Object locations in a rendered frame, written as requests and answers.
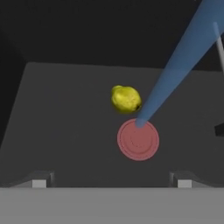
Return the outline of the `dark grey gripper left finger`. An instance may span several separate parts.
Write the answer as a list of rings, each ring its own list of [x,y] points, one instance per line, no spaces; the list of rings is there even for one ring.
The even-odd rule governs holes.
[[[8,187],[49,188],[55,187],[53,171],[34,171],[20,180],[8,184]]]

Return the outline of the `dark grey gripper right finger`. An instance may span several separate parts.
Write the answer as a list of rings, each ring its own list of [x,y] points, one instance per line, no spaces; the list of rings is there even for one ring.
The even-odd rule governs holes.
[[[169,173],[169,187],[207,188],[215,187],[215,184],[202,180],[189,171],[172,171]]]

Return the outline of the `red round sink drain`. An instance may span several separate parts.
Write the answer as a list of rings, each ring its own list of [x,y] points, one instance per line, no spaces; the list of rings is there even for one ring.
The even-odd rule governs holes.
[[[157,129],[150,122],[138,128],[135,119],[129,119],[119,128],[116,139],[120,151],[134,161],[152,158],[159,147]]]

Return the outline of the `dark grey sink basin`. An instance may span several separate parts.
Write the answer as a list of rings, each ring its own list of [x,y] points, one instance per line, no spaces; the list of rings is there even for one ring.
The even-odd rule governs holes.
[[[150,119],[160,145],[135,162],[116,143],[128,115],[111,105],[114,85],[148,97],[160,75],[153,68],[30,63],[0,148],[0,184],[52,171],[59,187],[165,187],[170,172],[189,171],[224,184],[224,76],[192,71]]]

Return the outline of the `yellow pear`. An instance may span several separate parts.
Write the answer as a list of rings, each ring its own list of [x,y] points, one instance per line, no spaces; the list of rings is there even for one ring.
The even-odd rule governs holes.
[[[115,109],[122,114],[132,114],[142,106],[140,94],[129,86],[114,86],[111,89],[111,101]]]

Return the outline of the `pale grey sink faucet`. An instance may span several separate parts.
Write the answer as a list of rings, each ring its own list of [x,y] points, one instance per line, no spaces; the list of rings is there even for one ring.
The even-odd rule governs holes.
[[[224,46],[222,44],[221,34],[219,31],[219,26],[218,26],[217,22],[213,22],[213,29],[214,29],[214,33],[216,35],[216,46],[217,46],[218,54],[219,54],[219,58],[220,58],[221,70],[224,75]]]

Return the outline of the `blue water stream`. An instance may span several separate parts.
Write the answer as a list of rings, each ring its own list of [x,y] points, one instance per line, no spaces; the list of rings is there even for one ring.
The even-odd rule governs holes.
[[[136,118],[142,128],[213,44],[214,22],[224,33],[224,0],[203,0]]]

